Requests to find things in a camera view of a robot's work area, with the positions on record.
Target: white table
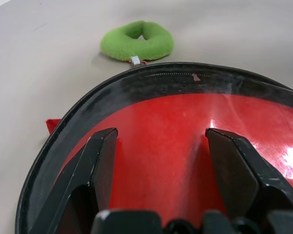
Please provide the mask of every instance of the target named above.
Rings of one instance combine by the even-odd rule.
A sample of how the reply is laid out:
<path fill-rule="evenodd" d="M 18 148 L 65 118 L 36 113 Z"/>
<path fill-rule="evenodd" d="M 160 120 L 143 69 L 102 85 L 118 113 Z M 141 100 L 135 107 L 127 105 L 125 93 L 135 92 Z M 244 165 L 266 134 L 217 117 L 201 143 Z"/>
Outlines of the white table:
<path fill-rule="evenodd" d="M 12 234 L 27 172 L 61 118 L 129 68 L 99 53 L 105 32 L 155 21 L 175 38 L 159 60 L 232 66 L 293 88 L 293 0 L 12 0 L 0 7 L 0 234 Z"/>

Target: green fabric donut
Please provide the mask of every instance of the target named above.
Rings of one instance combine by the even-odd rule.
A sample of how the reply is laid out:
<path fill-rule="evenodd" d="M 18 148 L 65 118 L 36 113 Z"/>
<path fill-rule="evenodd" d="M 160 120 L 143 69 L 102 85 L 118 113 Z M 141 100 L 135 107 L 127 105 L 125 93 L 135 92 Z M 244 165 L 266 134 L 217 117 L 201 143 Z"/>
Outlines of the green fabric donut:
<path fill-rule="evenodd" d="M 101 51 L 118 60 L 155 60 L 169 55 L 174 47 L 171 34 L 162 26 L 143 20 L 109 31 L 101 40 Z"/>

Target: green plush ring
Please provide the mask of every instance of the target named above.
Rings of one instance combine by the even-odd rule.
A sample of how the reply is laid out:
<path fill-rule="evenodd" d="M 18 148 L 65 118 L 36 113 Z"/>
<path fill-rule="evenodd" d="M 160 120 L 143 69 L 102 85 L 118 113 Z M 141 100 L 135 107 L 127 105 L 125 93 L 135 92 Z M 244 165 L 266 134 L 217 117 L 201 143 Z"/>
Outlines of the green plush ring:
<path fill-rule="evenodd" d="M 157 23 L 143 20 L 109 31 L 101 40 L 101 51 L 118 60 L 155 60 L 169 55 L 174 47 L 171 34 Z"/>

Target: gray surface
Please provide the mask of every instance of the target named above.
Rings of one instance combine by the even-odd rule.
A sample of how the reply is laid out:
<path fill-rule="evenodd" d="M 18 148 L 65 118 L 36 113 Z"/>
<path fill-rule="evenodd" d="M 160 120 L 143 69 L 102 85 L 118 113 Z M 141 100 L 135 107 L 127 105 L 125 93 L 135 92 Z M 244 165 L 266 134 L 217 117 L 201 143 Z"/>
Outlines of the gray surface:
<path fill-rule="evenodd" d="M 156 21 L 175 38 L 164 61 L 233 66 L 293 88 L 293 0 L 12 0 L 0 7 L 0 234 L 11 234 L 26 174 L 86 92 L 128 65 L 99 54 L 109 29 Z"/>

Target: red fabric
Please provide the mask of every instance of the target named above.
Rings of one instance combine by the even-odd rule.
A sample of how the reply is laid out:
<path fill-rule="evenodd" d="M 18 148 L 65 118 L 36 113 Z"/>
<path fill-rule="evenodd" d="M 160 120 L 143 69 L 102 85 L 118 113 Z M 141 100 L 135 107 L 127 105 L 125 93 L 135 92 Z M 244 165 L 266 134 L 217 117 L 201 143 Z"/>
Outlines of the red fabric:
<path fill-rule="evenodd" d="M 47 121 L 45 123 L 47 125 L 48 131 L 49 131 L 50 134 L 53 132 L 53 130 L 59 124 L 60 121 L 61 121 L 60 118 L 47 119 Z"/>

